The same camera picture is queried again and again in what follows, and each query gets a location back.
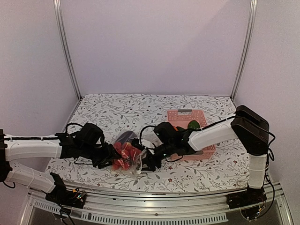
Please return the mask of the clear zip top bag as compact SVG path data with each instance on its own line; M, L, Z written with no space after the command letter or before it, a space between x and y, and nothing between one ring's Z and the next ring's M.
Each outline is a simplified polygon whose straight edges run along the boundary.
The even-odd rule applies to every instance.
M139 144L139 138L133 131L124 130L115 138L113 147L121 158L112 161L113 172L136 178L144 171L155 171L162 166L162 160L154 158L154 148L161 144L154 133L142 136L141 150L134 143Z

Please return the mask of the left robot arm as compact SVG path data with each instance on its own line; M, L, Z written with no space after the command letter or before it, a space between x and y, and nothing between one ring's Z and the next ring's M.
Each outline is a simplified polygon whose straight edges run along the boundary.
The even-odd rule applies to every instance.
M59 203L66 203L70 194L55 173L43 173L12 161L26 158L59 158L91 160L98 169L112 165L121 155L105 141L104 132L92 123L80 130L49 136L18 137L0 133L0 181L13 182L51 194Z

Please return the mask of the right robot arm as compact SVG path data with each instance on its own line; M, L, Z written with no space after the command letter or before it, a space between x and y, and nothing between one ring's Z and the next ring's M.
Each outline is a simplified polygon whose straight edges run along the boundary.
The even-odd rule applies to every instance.
M267 199L263 188L267 167L275 159L270 145L276 137L269 128L267 120L244 105L238 106L233 116L203 128L177 128L162 122L153 129L161 145L149 150L142 165L147 171L155 171L174 153L191 155L210 145L238 139L249 154L249 181L245 191L227 195L227 204L234 208L262 203Z

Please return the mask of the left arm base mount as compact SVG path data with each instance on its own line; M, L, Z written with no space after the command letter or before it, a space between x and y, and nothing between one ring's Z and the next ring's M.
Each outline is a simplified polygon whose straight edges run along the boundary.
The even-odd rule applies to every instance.
M45 199L56 203L58 206L82 209L85 205L86 197L86 192L78 188L71 191L62 187L55 187L52 192L46 193Z

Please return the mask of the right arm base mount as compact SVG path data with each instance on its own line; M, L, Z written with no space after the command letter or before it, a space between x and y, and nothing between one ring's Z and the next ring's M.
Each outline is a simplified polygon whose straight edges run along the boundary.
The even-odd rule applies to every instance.
M247 187L245 191L228 194L226 203L229 209L241 209L246 220L256 220L266 207L267 196L264 188L255 189Z

